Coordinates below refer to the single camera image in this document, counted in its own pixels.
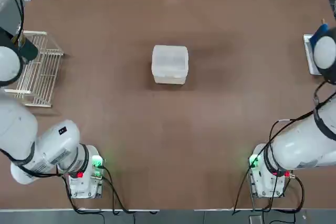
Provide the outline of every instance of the table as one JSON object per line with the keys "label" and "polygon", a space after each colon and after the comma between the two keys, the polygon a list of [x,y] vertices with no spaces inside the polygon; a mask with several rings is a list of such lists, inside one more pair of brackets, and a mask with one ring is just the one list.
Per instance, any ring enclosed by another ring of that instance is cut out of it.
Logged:
{"label": "table", "polygon": [[[335,25],[328,0],[32,0],[25,16],[25,29],[49,32],[67,54],[53,109],[34,111],[39,133],[76,122],[130,209],[232,208],[273,122],[312,108],[321,78],[309,74],[302,35],[322,18]],[[185,85],[154,83],[160,44],[188,48]],[[3,155],[0,170],[0,208],[70,208],[60,179],[20,185]],[[305,208],[335,207],[334,167],[296,174]],[[274,206],[295,207],[299,194]],[[110,195],[76,204],[110,209]],[[247,183],[238,208],[251,208]]]}

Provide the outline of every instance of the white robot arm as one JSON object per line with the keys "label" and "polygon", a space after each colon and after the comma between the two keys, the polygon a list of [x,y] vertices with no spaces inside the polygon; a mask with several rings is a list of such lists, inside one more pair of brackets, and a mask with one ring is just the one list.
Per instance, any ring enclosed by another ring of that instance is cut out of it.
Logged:
{"label": "white robot arm", "polygon": [[[8,0],[0,0],[0,10]],[[37,137],[36,118],[1,87],[14,82],[22,72],[23,61],[10,40],[0,46],[0,151],[12,164],[13,178],[29,184],[47,177],[56,166],[69,174],[73,198],[95,198],[101,195],[102,158],[91,145],[80,144],[77,126],[65,120]]]}
{"label": "white robot arm", "polygon": [[[336,28],[317,41],[313,52],[314,62],[326,83],[335,85]],[[249,160],[250,181],[257,197],[282,196],[286,171],[336,165],[336,99],[320,109],[315,107],[309,117],[275,137],[270,145],[257,145]]]}

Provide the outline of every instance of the translucent plastic box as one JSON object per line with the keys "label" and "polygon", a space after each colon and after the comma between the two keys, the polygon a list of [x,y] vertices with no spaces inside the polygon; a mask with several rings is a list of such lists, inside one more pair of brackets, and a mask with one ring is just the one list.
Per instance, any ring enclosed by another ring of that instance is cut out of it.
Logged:
{"label": "translucent plastic box", "polygon": [[152,55],[156,83],[184,84],[188,75],[188,50],[181,46],[156,45]]}

